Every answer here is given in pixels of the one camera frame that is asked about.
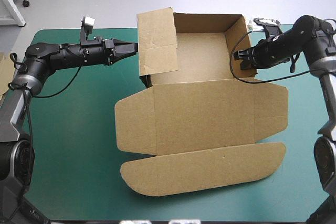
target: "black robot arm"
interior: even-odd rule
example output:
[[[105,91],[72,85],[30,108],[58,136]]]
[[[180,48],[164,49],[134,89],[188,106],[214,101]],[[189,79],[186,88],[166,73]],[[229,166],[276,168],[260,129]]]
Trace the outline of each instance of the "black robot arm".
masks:
[[[335,224],[336,46],[333,40],[335,30],[327,20],[308,15],[300,17],[293,28],[285,33],[281,32],[280,23],[275,20],[268,22],[257,18],[254,22],[257,25],[254,28],[265,31],[266,39],[261,40],[254,47],[234,53],[235,60],[242,60],[240,64],[242,70],[268,69],[288,61],[292,61],[293,66],[296,61],[293,56],[298,57],[303,52],[311,74],[318,77],[321,82],[329,120],[318,132],[322,136],[315,143],[314,157],[322,188],[330,196],[310,216],[307,224]]]
[[[29,190],[34,164],[32,133],[23,129],[29,104],[56,70],[112,65],[138,52],[138,44],[102,37],[88,40],[93,19],[82,20],[78,44],[37,43],[27,48],[23,62],[11,54],[17,73],[13,93],[0,111],[0,223],[50,224],[50,220],[23,196]]]

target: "green table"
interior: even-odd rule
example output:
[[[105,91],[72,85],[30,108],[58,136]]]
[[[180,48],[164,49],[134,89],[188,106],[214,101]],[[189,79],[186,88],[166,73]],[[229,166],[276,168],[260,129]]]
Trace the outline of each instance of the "green table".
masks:
[[[96,29],[102,35],[136,41],[136,29]],[[262,34],[252,34],[255,44]],[[77,43],[79,30],[42,30],[33,42]],[[259,79],[289,74],[289,63],[260,71]],[[307,69],[304,57],[297,72]],[[56,72],[42,95],[60,90],[75,69]],[[64,93],[31,104],[36,163],[27,198],[51,219],[200,218],[227,221],[302,221],[327,197],[313,160],[317,130],[327,121],[318,79],[305,75],[278,82],[289,90],[288,128],[263,142],[281,141],[287,153],[272,176],[254,183],[194,193],[147,197],[122,180],[122,163],[144,155],[116,146],[114,105],[142,89],[138,57],[112,67],[82,68]]]

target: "chair wheel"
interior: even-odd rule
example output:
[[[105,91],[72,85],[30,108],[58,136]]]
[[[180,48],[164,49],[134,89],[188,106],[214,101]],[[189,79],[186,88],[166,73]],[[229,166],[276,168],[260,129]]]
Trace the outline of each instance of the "chair wheel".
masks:
[[[29,6],[29,1],[23,0],[23,1],[22,1],[22,5],[23,5],[24,7],[28,7],[28,6]]]

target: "cable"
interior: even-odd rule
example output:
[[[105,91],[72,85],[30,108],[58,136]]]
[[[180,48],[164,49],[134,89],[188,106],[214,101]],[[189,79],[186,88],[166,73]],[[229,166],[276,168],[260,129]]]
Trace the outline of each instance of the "cable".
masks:
[[[58,92],[56,92],[56,93],[54,93],[54,94],[51,94],[51,95],[45,95],[45,96],[37,96],[37,95],[35,95],[35,96],[33,96],[33,97],[34,97],[34,98],[50,98],[50,97],[54,97],[54,96],[56,96],[56,95],[58,95],[58,94],[61,94],[63,91],[65,91],[65,90],[72,84],[72,82],[74,81],[74,79],[75,79],[76,76],[78,75],[79,70],[81,69],[81,67],[82,67],[82,66],[80,66],[80,67],[77,69],[77,71],[76,71],[74,77],[73,77],[73,78],[69,81],[69,83],[68,83],[64,88],[62,88],[60,91],[58,91]]]
[[[281,80],[285,80],[285,79],[289,79],[289,78],[293,78],[293,77],[301,76],[301,75],[304,75],[304,74],[306,74],[306,73],[312,73],[312,72],[316,72],[316,71],[324,71],[325,73],[330,73],[330,74],[336,75],[334,72],[329,72],[329,71],[326,71],[325,69],[319,68],[319,69],[311,69],[311,70],[307,70],[307,71],[304,71],[304,72],[301,72],[301,73],[293,74],[293,75],[291,75],[291,76],[285,76],[285,77],[280,77],[280,78],[270,79],[270,80],[266,80],[266,81],[247,81],[247,80],[241,79],[240,77],[237,77],[236,74],[234,73],[233,66],[232,66],[232,59],[233,59],[233,57],[234,57],[234,52],[235,52],[237,46],[241,43],[241,41],[242,41],[247,35],[249,35],[249,34],[252,33],[252,32],[253,32],[253,31],[249,31],[249,32],[247,32],[246,34],[244,34],[244,35],[239,39],[239,41],[235,44],[235,46],[233,47],[233,49],[232,49],[232,51],[231,51],[231,54],[230,54],[230,61],[229,61],[230,71],[231,71],[232,75],[234,76],[234,78],[236,78],[238,81],[241,81],[241,82],[244,82],[244,83],[249,83],[249,84],[261,84],[261,83],[267,83],[267,82],[273,82],[273,81],[281,81]]]
[[[70,50],[70,48],[69,48],[70,44],[62,44],[62,46],[65,48],[65,50],[66,50],[68,53],[70,53],[70,54],[72,54],[72,55],[74,55],[74,56],[76,56],[76,57],[85,59],[85,55],[84,55],[83,53],[82,53],[82,57],[81,57],[81,56],[75,54],[74,52],[72,52],[72,51]],[[35,95],[35,96],[33,96],[33,97],[34,97],[34,98],[51,98],[51,97],[55,97],[55,96],[57,96],[58,94],[61,94],[61,93],[62,93],[63,91],[65,91],[65,90],[72,84],[72,82],[75,80],[75,78],[76,78],[76,76],[78,75],[79,70],[81,69],[81,67],[82,67],[82,66],[80,66],[80,67],[77,69],[75,75],[71,78],[71,80],[69,81],[69,83],[68,83],[64,88],[62,88],[60,91],[58,91],[58,92],[56,92],[56,93],[54,93],[54,94],[51,94],[51,95],[45,95],[45,96],[38,96],[38,95]]]

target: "cardboard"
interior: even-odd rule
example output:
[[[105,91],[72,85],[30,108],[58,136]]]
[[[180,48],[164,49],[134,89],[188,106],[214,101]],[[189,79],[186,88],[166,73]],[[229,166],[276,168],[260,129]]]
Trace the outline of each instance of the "cardboard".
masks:
[[[279,167],[282,143],[251,144],[126,162],[120,173],[140,194],[165,196],[265,178]]]
[[[123,164],[126,183],[162,196],[273,173],[284,145],[256,143],[287,127],[288,91],[233,78],[229,59],[247,33],[244,17],[166,8],[139,14],[138,32],[140,78],[147,89],[115,105],[117,146],[156,157]],[[236,49],[248,47],[247,36]],[[241,71],[240,61],[233,68],[250,80],[257,73]]]
[[[235,79],[154,85],[115,105],[117,145],[167,155],[256,143],[287,127],[287,96]]]
[[[13,80],[14,64],[3,52],[0,52],[0,100],[8,90],[8,83]]]

